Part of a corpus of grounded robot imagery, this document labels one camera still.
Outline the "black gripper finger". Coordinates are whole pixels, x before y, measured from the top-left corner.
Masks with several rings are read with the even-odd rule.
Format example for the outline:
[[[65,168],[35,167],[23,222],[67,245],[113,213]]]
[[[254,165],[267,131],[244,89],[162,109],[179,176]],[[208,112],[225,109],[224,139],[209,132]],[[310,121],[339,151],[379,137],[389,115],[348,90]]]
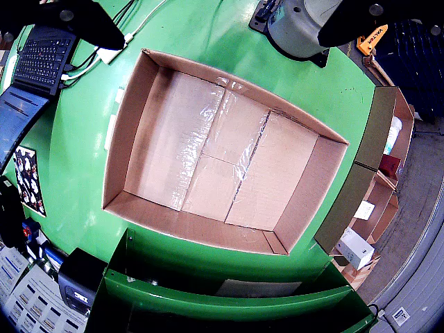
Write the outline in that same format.
[[[321,46],[346,44],[385,24],[414,20],[432,35],[443,32],[442,1],[342,1],[318,33]]]
[[[99,48],[120,50],[125,44],[123,33],[95,1],[1,2],[2,41],[14,41],[31,24],[70,32]]]

